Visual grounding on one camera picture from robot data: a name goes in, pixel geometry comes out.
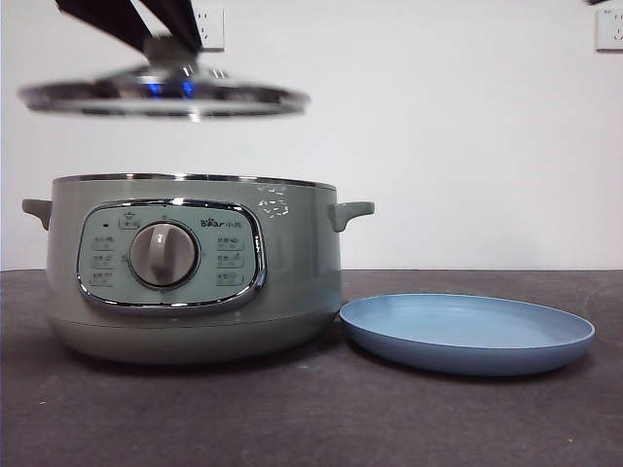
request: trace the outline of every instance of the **table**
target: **table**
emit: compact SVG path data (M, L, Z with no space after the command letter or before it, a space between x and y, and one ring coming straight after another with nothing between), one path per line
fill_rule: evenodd
M623 270L348 270L345 300L487 295L591 320L589 353L532 377L395 365L339 322L279 354L190 367L103 362L44 319L41 270L2 272L2 460L24 466L620 466Z

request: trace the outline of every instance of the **metal rim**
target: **metal rim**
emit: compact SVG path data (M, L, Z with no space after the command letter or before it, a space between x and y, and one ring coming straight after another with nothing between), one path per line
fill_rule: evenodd
M278 185L293 185L297 187L321 188L324 190L337 191L333 185L310 182L307 180L292 180L288 178L253 177L242 175L213 175L206 173L96 173L86 175L70 175L55 178L53 183L65 182L90 182L104 180L173 180L186 181L198 180L203 182L241 182L241 183L265 183Z

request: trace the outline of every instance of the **dial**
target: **dial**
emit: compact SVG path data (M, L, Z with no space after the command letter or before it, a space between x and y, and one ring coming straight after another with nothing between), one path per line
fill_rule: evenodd
M145 284L172 287L181 284L193 272L197 252L197 244L188 231L161 222L136 234L129 248L129 263Z

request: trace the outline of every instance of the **control panel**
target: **control panel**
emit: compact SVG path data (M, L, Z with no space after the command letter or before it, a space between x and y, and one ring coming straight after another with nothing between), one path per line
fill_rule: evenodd
M83 226L80 287L103 304L157 307L162 314L248 301L265 273L260 225L239 204L116 201L97 207Z

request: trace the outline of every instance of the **ceramic plate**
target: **ceramic plate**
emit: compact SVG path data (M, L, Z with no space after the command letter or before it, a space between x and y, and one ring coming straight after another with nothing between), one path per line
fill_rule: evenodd
M594 326L548 306L489 297L385 295L342 307L348 335L388 360L444 373L516 376L580 357Z

